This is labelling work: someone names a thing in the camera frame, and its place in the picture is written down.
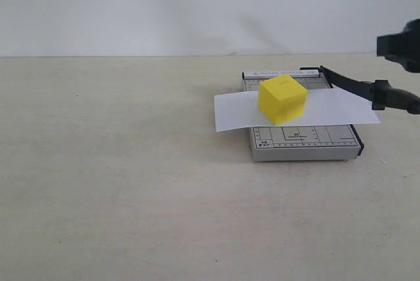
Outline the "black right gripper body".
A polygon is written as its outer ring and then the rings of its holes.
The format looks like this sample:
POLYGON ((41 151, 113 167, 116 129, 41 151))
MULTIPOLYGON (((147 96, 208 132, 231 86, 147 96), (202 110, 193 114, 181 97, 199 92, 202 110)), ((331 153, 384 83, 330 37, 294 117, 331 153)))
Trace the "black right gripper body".
POLYGON ((409 73, 419 73, 419 19, 408 22, 400 33, 378 36, 376 53, 409 73))

